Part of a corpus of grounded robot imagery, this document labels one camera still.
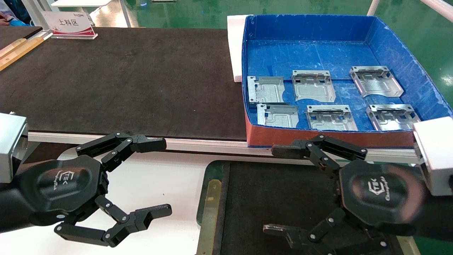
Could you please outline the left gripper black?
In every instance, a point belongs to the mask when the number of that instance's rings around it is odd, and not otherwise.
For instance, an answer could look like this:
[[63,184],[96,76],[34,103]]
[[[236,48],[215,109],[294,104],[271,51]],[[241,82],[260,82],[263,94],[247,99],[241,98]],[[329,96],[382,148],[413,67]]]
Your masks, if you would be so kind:
[[[169,204],[137,209],[126,214],[105,198],[108,176],[135,152],[166,150],[164,138],[149,139],[145,135],[117,132],[76,147],[77,158],[48,160],[28,164],[18,175],[18,191],[25,205],[27,221],[33,226],[55,227],[55,233],[72,242],[114,248],[130,234],[145,231],[154,219],[172,214]],[[101,163],[93,159],[105,154]],[[102,210],[115,225],[104,231],[76,226],[96,210]]]

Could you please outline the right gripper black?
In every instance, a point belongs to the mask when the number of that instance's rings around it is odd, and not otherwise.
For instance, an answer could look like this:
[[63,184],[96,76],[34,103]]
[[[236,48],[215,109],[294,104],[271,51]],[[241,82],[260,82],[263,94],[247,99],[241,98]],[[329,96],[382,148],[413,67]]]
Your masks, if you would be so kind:
[[[370,226],[410,224],[427,194],[417,168],[360,161],[366,158],[367,149],[324,134],[311,140],[294,140],[290,145],[275,144],[271,152],[276,158],[309,160],[327,176],[339,176],[343,206]],[[329,153],[352,162],[340,170]],[[383,236],[340,248],[329,247],[323,238],[345,216],[345,210],[336,208],[309,231],[296,226],[265,224],[263,232],[284,237],[291,249],[305,250],[312,255],[377,255],[388,250]]]

